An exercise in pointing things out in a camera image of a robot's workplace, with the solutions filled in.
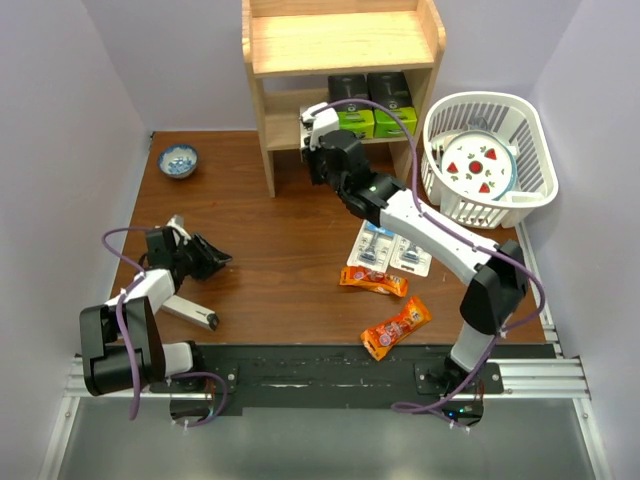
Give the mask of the aluminium rail frame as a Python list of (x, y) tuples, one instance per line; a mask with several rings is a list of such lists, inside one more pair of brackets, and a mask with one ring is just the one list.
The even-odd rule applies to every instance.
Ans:
[[(211, 307), (216, 331), (161, 315), (164, 339), (200, 345), (357, 345), (402, 301), (338, 283), (353, 225), (213, 227), (233, 256), (182, 294)], [(461, 322), (462, 285), (442, 266), (412, 279), (433, 313), (399, 346), (442, 346)], [(171, 394), (148, 393), (135, 421), (129, 396), (92, 397), (74, 360), (41, 470), (44, 479), (605, 479), (581, 362), (560, 355), (548, 322), (498, 347), (479, 389), (457, 397), (470, 431), (432, 415), (386, 409), (246, 408), (187, 429), (169, 416)]]

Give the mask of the lower orange razor bag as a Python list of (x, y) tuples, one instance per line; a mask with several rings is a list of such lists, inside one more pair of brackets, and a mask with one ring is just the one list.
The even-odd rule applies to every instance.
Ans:
[(395, 345), (431, 320), (429, 309), (419, 297), (412, 296), (398, 315), (367, 328), (360, 340), (368, 353), (380, 361)]

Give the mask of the blue razor blister pack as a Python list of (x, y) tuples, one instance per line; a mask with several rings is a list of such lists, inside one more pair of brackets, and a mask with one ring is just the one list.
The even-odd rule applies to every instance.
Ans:
[(346, 261), (347, 266), (364, 267), (385, 273), (395, 248), (397, 236), (364, 220)]
[(422, 278), (429, 275), (432, 256), (415, 242), (398, 236), (389, 265)]

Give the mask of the right blue razor blister pack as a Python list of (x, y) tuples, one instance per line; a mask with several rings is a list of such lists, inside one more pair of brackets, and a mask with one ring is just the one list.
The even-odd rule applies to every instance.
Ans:
[(429, 275), (432, 256), (415, 242), (398, 236), (389, 265), (422, 278)]

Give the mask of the left blue razor blister pack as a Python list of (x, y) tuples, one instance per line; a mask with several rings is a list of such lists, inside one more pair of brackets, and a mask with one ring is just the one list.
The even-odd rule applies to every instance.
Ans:
[(364, 220), (346, 261), (347, 266), (364, 267), (385, 273), (395, 248), (397, 236)]

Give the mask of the white watermelon pattern plate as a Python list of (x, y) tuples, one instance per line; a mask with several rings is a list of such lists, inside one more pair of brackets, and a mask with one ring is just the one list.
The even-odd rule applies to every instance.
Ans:
[(495, 136), (469, 130), (454, 136), (440, 160), (443, 182), (455, 193), (471, 198), (499, 200), (516, 184), (516, 162)]

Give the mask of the blue white ceramic bowl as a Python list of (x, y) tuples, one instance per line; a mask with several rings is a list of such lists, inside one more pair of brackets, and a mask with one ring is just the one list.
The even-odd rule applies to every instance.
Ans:
[(196, 149), (187, 144), (175, 144), (161, 152), (157, 160), (159, 170), (171, 179), (185, 179), (191, 176), (198, 165)]

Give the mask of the white plastic laundry basket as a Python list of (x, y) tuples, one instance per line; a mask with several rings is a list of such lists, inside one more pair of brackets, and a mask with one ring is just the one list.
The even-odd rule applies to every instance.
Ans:
[[(499, 200), (482, 201), (451, 190), (443, 182), (443, 147), (456, 135), (485, 131), (500, 140), (516, 162), (516, 184)], [(429, 110), (423, 129), (421, 180), (429, 201), (467, 227), (511, 228), (533, 210), (553, 201), (559, 185), (535, 108), (511, 94), (471, 91), (452, 94)]]

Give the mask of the black green razor box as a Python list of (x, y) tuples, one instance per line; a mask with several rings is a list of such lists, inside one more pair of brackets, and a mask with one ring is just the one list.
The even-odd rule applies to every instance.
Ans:
[[(375, 72), (367, 75), (370, 100), (382, 105), (402, 122), (410, 134), (414, 134), (417, 125), (416, 110), (407, 84), (401, 71)], [(375, 138), (404, 138), (405, 134), (398, 123), (388, 114), (373, 109)]]
[(328, 93), (330, 103), (345, 101), (335, 107), (340, 128), (355, 133), (359, 139), (372, 139), (374, 113), (371, 107), (360, 103), (360, 100), (370, 99), (365, 75), (331, 75), (328, 77)]

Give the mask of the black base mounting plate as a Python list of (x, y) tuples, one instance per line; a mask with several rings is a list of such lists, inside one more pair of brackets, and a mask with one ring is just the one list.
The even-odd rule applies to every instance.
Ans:
[(396, 346), (376, 361), (357, 345), (193, 345), (184, 373), (142, 378), (171, 394), (170, 414), (184, 427), (246, 408), (386, 409), (418, 405), (453, 391), (459, 375), (442, 346)]

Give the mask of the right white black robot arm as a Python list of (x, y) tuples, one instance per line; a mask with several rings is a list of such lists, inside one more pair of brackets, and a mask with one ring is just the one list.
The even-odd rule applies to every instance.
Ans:
[(527, 295), (520, 245), (476, 235), (415, 197), (394, 176), (375, 172), (356, 136), (335, 130), (303, 136), (301, 155), (311, 181), (328, 185), (354, 216), (415, 243), (466, 286), (463, 327), (436, 379), (448, 392), (469, 392), (481, 380), (478, 363)]

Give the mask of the silver Harry's razor box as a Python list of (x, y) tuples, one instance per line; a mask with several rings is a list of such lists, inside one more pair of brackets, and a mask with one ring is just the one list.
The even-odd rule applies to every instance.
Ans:
[(166, 300), (161, 309), (210, 331), (215, 331), (219, 325), (219, 317), (215, 311), (178, 295)]

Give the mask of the wooden two-tier shelf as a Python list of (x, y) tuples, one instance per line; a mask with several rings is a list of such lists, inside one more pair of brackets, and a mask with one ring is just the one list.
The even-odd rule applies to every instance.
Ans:
[(274, 153), (299, 147), (301, 107), (327, 92), (268, 93), (265, 79), (399, 70), (420, 135), (445, 49), (445, 26), (431, 0), (243, 2), (242, 52), (269, 195), (276, 194)]

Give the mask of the orange razor bag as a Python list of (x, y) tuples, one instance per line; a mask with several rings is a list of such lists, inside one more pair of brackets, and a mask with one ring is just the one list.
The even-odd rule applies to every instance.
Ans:
[(367, 328), (360, 340), (368, 353), (380, 361), (395, 345), (431, 320), (429, 309), (419, 297), (412, 296), (398, 315)]
[(382, 295), (403, 298), (407, 295), (409, 282), (403, 277), (365, 267), (346, 266), (341, 270), (339, 285), (358, 287)]

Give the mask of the upper orange razor bag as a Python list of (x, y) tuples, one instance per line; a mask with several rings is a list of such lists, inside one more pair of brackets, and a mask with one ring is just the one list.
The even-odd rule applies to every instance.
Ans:
[(407, 295), (409, 282), (403, 277), (365, 267), (346, 266), (341, 270), (339, 285), (358, 287), (382, 295), (403, 298)]

